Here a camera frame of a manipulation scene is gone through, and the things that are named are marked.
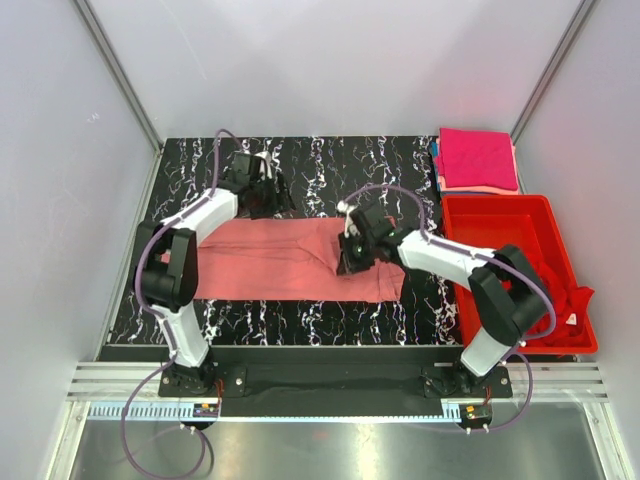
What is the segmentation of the salmon pink t shirt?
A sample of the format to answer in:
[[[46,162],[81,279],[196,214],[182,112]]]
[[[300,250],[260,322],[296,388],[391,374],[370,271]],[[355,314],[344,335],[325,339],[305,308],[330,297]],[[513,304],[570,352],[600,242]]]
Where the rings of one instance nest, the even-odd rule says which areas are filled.
[[[343,229],[337,217],[232,219],[198,247],[195,299],[398,301],[405,273],[395,264],[337,274]]]

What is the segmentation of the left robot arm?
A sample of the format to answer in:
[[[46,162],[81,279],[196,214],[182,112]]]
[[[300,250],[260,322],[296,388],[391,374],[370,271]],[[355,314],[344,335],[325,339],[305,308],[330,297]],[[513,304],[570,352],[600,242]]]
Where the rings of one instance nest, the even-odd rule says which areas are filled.
[[[169,361],[163,382],[195,396],[216,387],[212,355],[193,305],[200,244],[240,214],[262,219],[293,208],[287,182],[272,166],[269,152],[236,152],[215,186],[178,213],[138,225],[130,270],[132,289],[167,341]]]

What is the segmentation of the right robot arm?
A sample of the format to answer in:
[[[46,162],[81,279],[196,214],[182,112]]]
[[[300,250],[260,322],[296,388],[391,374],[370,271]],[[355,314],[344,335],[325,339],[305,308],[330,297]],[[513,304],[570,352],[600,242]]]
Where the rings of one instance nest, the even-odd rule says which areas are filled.
[[[378,261],[405,270],[434,274],[468,291],[480,320],[479,330],[452,367],[425,378],[441,397],[476,396],[490,383],[492,370],[524,340],[544,316],[555,314],[543,281],[514,245],[477,249],[420,229],[393,224],[375,205],[341,201],[339,275],[371,269]]]

